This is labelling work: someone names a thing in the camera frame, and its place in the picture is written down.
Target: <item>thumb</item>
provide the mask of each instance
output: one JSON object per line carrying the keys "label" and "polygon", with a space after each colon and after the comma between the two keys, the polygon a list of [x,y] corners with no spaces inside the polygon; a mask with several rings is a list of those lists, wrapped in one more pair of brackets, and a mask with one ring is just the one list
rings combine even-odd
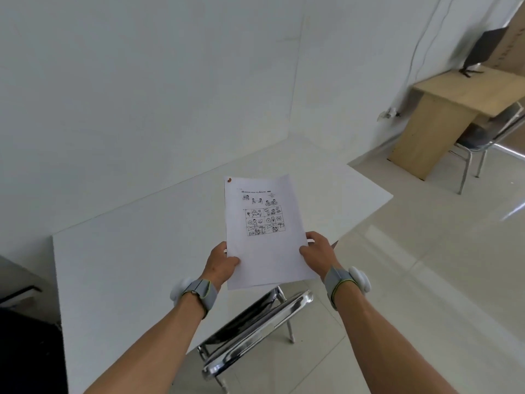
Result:
{"label": "thumb", "polygon": [[233,265],[238,265],[240,263],[239,257],[228,257],[227,260],[229,260]]}
{"label": "thumb", "polygon": [[301,246],[301,247],[299,247],[299,253],[303,257],[305,257],[308,254],[309,250],[310,250],[310,248],[308,246]]}

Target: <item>paper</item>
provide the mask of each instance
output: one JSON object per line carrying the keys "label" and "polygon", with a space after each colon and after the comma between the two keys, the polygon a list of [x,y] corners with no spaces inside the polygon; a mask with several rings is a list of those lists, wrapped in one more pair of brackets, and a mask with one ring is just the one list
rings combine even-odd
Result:
{"label": "paper", "polygon": [[224,178],[228,256],[241,263],[228,290],[315,278],[299,254],[308,245],[289,175]]}

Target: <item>glossy floor tile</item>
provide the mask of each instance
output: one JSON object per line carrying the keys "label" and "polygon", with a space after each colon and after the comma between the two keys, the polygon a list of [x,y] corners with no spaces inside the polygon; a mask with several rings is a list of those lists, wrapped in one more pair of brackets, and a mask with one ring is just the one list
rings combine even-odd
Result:
{"label": "glossy floor tile", "polygon": [[[525,161],[491,150],[460,196],[461,159],[446,155],[421,181],[388,151],[356,170],[394,198],[341,238],[339,261],[366,272],[372,305],[460,393],[524,392]],[[292,319],[297,343],[274,332],[225,373],[231,393],[369,393],[322,282],[283,287],[316,296]],[[172,392],[220,392],[195,356],[184,365],[195,377]]]}

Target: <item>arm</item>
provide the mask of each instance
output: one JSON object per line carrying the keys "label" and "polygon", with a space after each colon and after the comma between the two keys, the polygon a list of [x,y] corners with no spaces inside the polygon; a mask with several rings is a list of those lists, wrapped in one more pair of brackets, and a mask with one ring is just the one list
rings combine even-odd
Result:
{"label": "arm", "polygon": [[[222,242],[212,250],[200,276],[217,291],[240,262],[236,257],[226,257],[225,249],[226,242]],[[199,298],[184,294],[176,307],[144,333],[85,394],[166,393],[203,317]]]}
{"label": "arm", "polygon": [[[342,268],[324,236],[307,232],[307,238],[315,243],[301,246],[299,252],[321,279],[332,265]],[[456,393],[408,340],[372,307],[356,284],[348,281],[339,285],[334,302],[372,394]]]}

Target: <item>forearm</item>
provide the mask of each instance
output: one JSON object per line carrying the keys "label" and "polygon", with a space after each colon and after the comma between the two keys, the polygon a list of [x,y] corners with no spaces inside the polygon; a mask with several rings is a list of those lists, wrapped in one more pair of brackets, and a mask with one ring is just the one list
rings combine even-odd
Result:
{"label": "forearm", "polygon": [[355,284],[343,283],[334,302],[372,394],[456,392]]}
{"label": "forearm", "polygon": [[203,317],[204,308],[197,296],[185,294],[86,394],[166,393]]}

